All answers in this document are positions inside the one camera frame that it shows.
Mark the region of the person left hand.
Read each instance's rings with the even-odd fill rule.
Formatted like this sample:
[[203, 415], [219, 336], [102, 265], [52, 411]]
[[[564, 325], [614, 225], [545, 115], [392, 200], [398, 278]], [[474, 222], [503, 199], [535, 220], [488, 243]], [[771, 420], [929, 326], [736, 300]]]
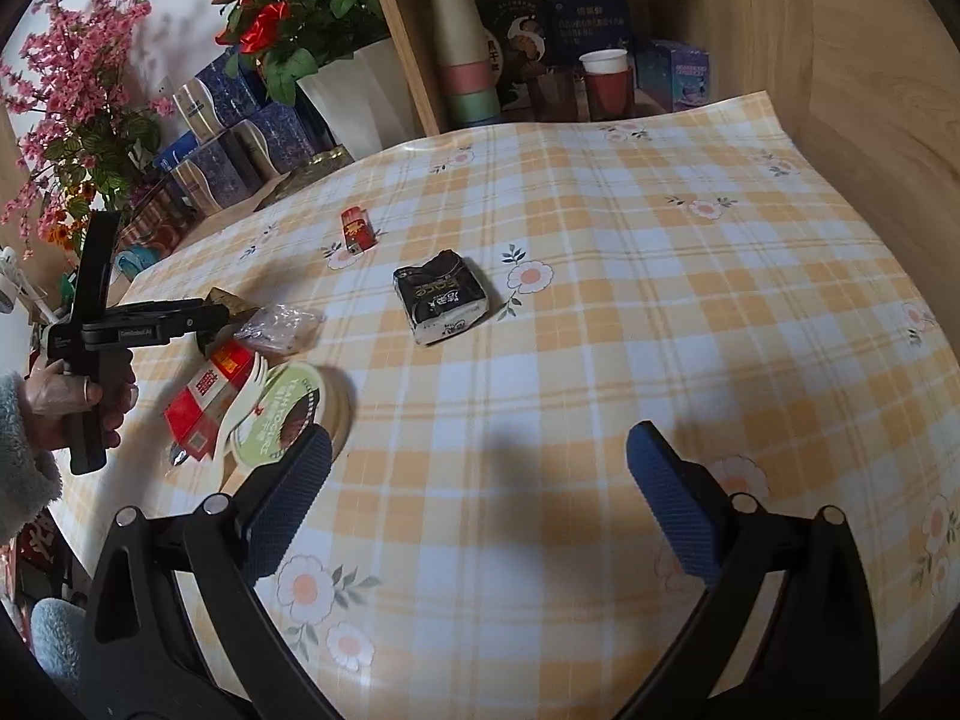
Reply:
[[62, 361], [34, 367], [31, 374], [18, 383], [18, 406], [26, 440], [32, 450], [39, 452], [65, 449], [68, 440], [64, 419], [91, 411], [99, 403], [103, 404], [104, 445], [116, 449], [122, 442], [119, 431], [125, 415], [133, 410], [138, 399], [139, 386], [130, 366], [125, 366], [122, 385], [112, 395], [106, 395], [99, 383], [91, 383], [86, 377], [65, 374]]

